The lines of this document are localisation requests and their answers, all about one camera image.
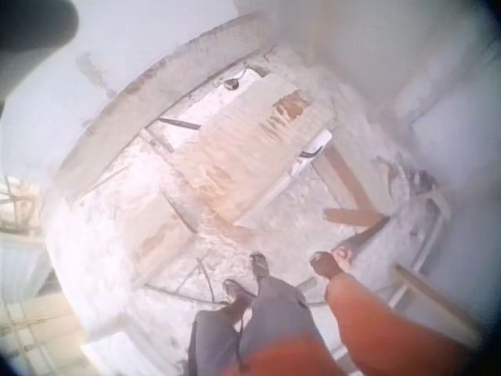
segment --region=rusty metal sheet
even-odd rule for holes
[[[172,163],[224,220],[234,223],[290,167],[332,113],[269,74],[203,126]]]

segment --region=shoe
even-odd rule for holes
[[[264,277],[269,277],[268,261],[261,252],[255,252],[250,255],[250,266],[258,283]]]
[[[231,279],[224,280],[224,282],[222,283],[222,288],[233,301],[235,301],[240,296],[249,298],[251,301],[256,298],[256,295],[246,290],[244,286],[242,286],[235,280]]]

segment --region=hand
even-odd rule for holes
[[[329,252],[315,252],[310,258],[310,265],[319,276],[332,280],[337,274],[343,273],[334,256]]]

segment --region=person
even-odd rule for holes
[[[252,254],[250,263],[258,282],[257,297],[236,281],[226,280],[224,288],[232,303],[196,315],[189,376],[344,374],[326,347],[303,294],[271,277],[263,254]],[[468,361],[468,349],[397,316],[345,273],[331,253],[316,252],[310,264],[329,280],[326,302],[336,317],[341,341],[363,374],[455,374]],[[252,317],[238,333],[234,325],[242,322],[250,307]]]

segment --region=gray pants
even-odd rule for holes
[[[200,311],[195,320],[198,375],[220,375],[236,363],[238,333],[229,318],[218,311]],[[282,280],[264,278],[240,339],[242,359],[273,342],[298,336],[323,343],[303,294]]]

